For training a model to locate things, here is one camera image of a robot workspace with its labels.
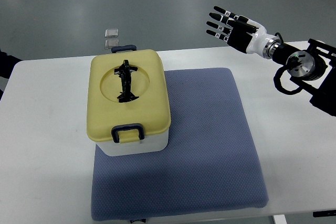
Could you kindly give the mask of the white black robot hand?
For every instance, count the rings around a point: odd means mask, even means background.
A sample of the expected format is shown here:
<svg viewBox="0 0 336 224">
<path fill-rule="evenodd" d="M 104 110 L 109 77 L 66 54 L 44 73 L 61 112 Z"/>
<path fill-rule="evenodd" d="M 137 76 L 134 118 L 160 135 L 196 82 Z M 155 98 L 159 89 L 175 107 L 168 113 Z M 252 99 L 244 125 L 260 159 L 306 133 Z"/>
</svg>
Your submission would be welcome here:
<svg viewBox="0 0 336 224">
<path fill-rule="evenodd" d="M 214 6 L 214 10 L 209 16 L 216 22 L 206 23 L 210 27 L 206 33 L 242 53 L 270 59 L 271 47 L 281 43 L 279 37 L 268 34 L 263 25 L 252 19 L 218 6 Z"/>
</svg>

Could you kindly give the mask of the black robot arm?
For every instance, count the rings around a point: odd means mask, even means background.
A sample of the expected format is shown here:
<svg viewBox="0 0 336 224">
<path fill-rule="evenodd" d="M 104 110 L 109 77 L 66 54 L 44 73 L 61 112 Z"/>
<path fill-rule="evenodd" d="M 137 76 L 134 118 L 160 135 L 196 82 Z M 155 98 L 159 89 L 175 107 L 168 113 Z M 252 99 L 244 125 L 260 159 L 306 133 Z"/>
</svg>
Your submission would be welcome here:
<svg viewBox="0 0 336 224">
<path fill-rule="evenodd" d="M 268 55 L 282 65 L 274 76 L 275 88 L 286 95 L 295 95 L 302 90 L 312 95 L 310 103 L 323 112 L 335 116 L 335 47 L 309 39 L 309 46 L 300 50 L 280 40 L 272 44 Z M 298 87 L 287 90 L 281 84 L 281 76 L 288 72 L 290 81 Z"/>
</svg>

